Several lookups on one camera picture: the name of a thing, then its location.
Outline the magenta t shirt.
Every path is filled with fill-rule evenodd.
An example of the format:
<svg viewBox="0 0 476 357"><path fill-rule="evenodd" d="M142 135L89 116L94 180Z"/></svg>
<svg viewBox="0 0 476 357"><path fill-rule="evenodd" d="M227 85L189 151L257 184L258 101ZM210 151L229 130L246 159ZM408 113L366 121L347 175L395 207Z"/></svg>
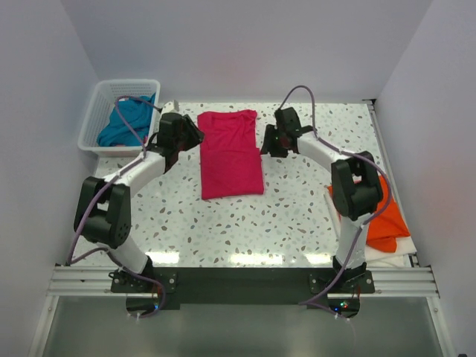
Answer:
<svg viewBox="0 0 476 357"><path fill-rule="evenodd" d="M198 127L202 199L262 195L264 181L256 142L257 112L203 112Z"/></svg>

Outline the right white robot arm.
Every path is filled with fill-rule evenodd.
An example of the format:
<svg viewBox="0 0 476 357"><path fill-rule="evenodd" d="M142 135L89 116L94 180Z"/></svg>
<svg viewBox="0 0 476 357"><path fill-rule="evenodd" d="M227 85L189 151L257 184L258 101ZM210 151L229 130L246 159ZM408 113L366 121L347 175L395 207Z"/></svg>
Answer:
<svg viewBox="0 0 476 357"><path fill-rule="evenodd" d="M384 198L378 167L370 152L348 152L302 126L292 108L277 109L276 124L266 126L262 155L285 158L290 152L305 156L330 173L331 197L340 216L338 248L332 259L333 287L348 292L366 271L368 225Z"/></svg>

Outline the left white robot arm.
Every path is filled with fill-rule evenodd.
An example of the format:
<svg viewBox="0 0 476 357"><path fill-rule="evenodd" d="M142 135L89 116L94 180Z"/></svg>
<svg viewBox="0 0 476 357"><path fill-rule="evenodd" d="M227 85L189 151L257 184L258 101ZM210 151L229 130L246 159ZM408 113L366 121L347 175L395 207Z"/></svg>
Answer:
<svg viewBox="0 0 476 357"><path fill-rule="evenodd" d="M152 180L167 173L179 153L197 147L205 134L187 115L168 112L161 116L159 129L146 151L102 178L89 176L83 182L74 218L75 240L105 248L110 259L128 272L128 283L138 292L154 283L151 259L131 237L131 199Z"/></svg>

